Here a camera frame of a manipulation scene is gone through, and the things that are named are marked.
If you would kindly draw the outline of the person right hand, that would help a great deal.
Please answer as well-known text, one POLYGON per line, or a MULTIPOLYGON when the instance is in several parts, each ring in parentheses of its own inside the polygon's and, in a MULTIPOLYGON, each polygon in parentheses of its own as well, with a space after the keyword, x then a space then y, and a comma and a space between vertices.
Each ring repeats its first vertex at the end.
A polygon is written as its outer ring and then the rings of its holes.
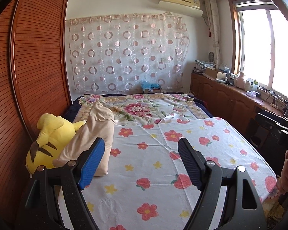
POLYGON ((285 154, 285 161, 278 181, 278 189, 282 195, 288 192, 288 151, 285 154))

